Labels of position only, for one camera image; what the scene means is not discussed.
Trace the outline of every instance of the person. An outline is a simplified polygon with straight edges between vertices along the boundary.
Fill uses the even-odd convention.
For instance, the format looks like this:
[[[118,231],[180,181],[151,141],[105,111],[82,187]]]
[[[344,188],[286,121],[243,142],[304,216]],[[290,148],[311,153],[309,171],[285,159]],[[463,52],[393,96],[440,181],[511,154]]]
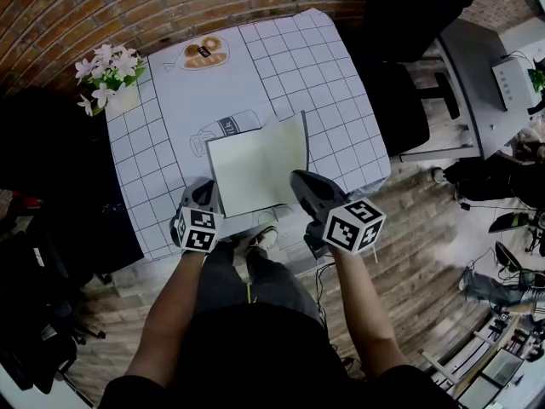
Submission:
[[[503,308],[521,303],[545,301],[545,288],[503,285],[491,277],[467,269],[458,284],[468,297],[485,300]]]
[[[545,208],[542,178],[545,176],[545,145],[536,147],[536,161],[523,164],[502,154],[490,158],[463,158],[449,168],[432,169],[437,183],[456,185],[456,199],[486,201],[518,197],[532,208]]]
[[[456,408],[407,365],[362,258],[332,247],[348,330],[369,382],[348,379],[310,294],[268,260],[277,236],[267,228],[250,243],[251,285],[238,276],[228,243],[208,256],[184,253],[146,318],[129,369],[107,385],[100,409],[262,406],[301,397],[339,404],[354,403],[353,395],[367,407]]]
[[[528,351],[526,351],[523,354],[523,359],[527,360],[528,362],[532,363],[536,360],[540,360],[543,355],[545,354],[545,350],[543,350],[543,343],[533,343]]]

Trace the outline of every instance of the gray pants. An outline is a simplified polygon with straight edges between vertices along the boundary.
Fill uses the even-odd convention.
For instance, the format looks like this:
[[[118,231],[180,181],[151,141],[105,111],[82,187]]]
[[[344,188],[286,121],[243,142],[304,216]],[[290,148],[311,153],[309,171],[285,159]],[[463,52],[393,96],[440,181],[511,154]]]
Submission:
[[[232,265],[234,249],[219,242],[207,257],[201,273],[195,314],[235,304],[248,303],[248,287]],[[294,309],[321,324],[318,308],[308,291],[284,265],[269,261],[267,252],[253,248],[246,256],[250,302],[263,302]]]
[[[524,292],[517,286],[505,286],[491,277],[468,270],[463,275],[468,297],[486,300],[497,306],[513,306],[519,304]]]

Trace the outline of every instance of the paper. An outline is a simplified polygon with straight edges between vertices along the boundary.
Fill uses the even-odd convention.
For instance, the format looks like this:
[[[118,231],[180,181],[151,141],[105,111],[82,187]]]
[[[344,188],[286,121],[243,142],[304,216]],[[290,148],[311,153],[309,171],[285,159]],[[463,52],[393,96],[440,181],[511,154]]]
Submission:
[[[290,173],[307,168],[304,112],[260,130],[209,141],[210,161],[226,216],[295,204]]]

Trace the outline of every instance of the table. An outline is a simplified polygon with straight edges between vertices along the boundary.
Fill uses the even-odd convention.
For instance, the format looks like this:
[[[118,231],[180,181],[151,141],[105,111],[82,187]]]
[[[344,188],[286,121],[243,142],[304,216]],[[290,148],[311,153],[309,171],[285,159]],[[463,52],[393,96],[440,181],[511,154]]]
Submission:
[[[507,110],[491,68],[507,52],[498,34],[465,20],[455,20],[436,41],[452,79],[473,147],[401,155],[402,160],[489,158],[524,128],[530,116]]]
[[[203,43],[217,64],[198,68],[192,59]],[[209,139],[304,110],[309,170],[345,191],[369,190],[391,173],[363,83],[330,17],[315,9],[161,50],[149,56],[138,89],[138,106],[118,117],[106,110],[106,119],[123,198],[148,259],[180,251],[169,220],[185,186],[212,177]],[[285,205],[227,218],[220,236],[298,211]]]
[[[454,394],[452,397],[456,400],[460,395],[462,395],[463,391],[471,384],[473,379],[483,370],[489,363],[489,361],[496,355],[496,353],[506,344],[509,342],[511,337],[514,334],[514,331],[517,328],[517,325],[520,320],[520,315],[516,315],[514,318],[511,319],[511,322],[509,323],[508,327],[503,331],[501,336],[497,339],[497,341],[492,344],[486,353],[483,355],[482,358],[479,359],[479,361],[473,365],[469,371],[463,376],[462,380],[456,384],[456,387],[454,389]]]

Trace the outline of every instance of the gray desk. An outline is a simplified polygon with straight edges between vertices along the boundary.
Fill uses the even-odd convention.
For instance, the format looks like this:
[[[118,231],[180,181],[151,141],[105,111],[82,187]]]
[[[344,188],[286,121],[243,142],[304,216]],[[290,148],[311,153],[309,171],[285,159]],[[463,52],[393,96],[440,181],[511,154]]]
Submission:
[[[530,119],[525,111],[507,110],[492,67],[506,54],[498,34],[465,20],[455,20],[436,42],[461,103],[473,147],[401,155],[402,160],[489,158]]]

